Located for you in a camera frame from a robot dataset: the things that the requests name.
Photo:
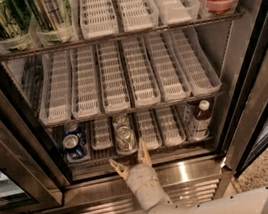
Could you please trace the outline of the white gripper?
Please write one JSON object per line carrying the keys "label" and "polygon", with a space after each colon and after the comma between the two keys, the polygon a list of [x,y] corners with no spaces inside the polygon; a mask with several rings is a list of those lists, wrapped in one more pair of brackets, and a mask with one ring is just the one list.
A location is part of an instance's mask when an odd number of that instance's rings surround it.
{"label": "white gripper", "polygon": [[109,159],[110,165],[115,169],[119,176],[126,179],[127,186],[135,194],[146,184],[149,184],[152,181],[159,181],[154,168],[151,166],[152,160],[150,154],[148,154],[145,141],[140,138],[138,142],[139,150],[137,155],[138,161],[141,164],[137,164],[129,170],[125,165],[122,165],[113,159]]}

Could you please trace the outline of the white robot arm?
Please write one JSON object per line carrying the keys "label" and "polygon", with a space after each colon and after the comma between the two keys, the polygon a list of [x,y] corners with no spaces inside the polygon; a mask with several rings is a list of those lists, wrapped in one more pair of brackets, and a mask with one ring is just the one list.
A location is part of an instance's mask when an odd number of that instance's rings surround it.
{"label": "white robot arm", "polygon": [[139,163],[132,168],[114,160],[109,163],[146,214],[268,214],[268,186],[190,206],[173,203],[157,178],[144,141],[139,142],[137,155]]}

